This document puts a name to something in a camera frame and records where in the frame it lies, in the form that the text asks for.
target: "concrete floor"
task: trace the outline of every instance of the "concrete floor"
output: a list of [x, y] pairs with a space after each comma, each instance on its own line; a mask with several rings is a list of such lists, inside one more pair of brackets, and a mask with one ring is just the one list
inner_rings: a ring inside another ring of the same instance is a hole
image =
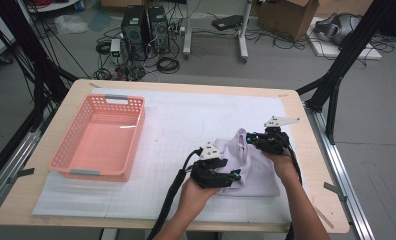
[[[90, 23], [95, 10], [79, 13]], [[194, 20], [196, 26], [212, 29], [211, 16]], [[95, 40], [118, 27], [113, 18], [101, 31], [60, 36], [65, 46], [91, 75], [97, 69]], [[255, 29], [255, 19], [250, 19]], [[62, 67], [74, 75], [84, 73], [73, 63], [55, 38]], [[192, 55], [180, 54], [180, 70], [173, 75], [148, 74], [144, 82], [298, 89], [323, 76], [332, 61], [316, 57], [310, 46], [303, 50], [280, 49], [273, 39], [247, 41], [249, 60], [243, 64], [236, 39], [200, 34], [193, 37]], [[353, 182], [360, 204], [375, 238], [396, 239], [396, 50], [381, 52], [381, 61], [356, 62], [345, 76], [339, 94], [335, 140]], [[302, 100], [311, 93], [302, 96]], [[0, 64], [0, 150], [33, 108], [19, 67]], [[98, 239], [100, 229], [0, 226], [0, 239]], [[282, 239], [284, 234], [264, 234], [265, 239]], [[212, 233], [195, 233], [190, 239], [212, 239]], [[353, 230], [333, 239], [357, 239]], [[143, 239], [140, 231], [122, 230], [118, 239]]]

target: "pink plastic basket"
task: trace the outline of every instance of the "pink plastic basket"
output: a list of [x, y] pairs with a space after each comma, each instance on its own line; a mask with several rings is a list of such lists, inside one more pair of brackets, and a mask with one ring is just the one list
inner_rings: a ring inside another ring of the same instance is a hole
[[88, 95], [49, 169], [68, 178], [128, 181], [144, 120], [142, 97]]

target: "white plastic mount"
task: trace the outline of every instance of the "white plastic mount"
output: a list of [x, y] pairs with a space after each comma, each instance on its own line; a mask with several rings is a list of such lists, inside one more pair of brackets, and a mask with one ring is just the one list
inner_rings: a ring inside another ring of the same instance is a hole
[[222, 153], [210, 142], [208, 142], [205, 146], [202, 146], [201, 148], [203, 149], [203, 151], [199, 156], [200, 160], [222, 158]]
[[299, 122], [300, 118], [287, 118], [287, 117], [276, 117], [273, 116], [264, 124], [264, 127], [280, 127], [284, 125], [289, 125], [292, 123]]

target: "headphones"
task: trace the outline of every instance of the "headphones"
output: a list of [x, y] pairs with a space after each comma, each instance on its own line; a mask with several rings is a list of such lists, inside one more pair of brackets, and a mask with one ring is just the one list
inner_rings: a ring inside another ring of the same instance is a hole
[[333, 43], [342, 46], [353, 33], [361, 18], [350, 13], [333, 13], [328, 19], [317, 21], [315, 33], [323, 33]]

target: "pink fabric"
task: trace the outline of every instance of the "pink fabric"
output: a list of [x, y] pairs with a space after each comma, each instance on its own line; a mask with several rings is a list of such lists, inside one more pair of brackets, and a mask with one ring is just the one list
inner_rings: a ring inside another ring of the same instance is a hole
[[223, 152], [223, 158], [228, 159], [227, 165], [219, 168], [221, 173], [230, 173], [241, 169], [241, 180], [231, 187], [223, 188], [219, 195], [228, 196], [279, 196], [279, 187], [273, 162], [266, 158], [260, 150], [246, 142], [247, 132], [239, 129], [231, 140], [216, 139], [215, 147]]

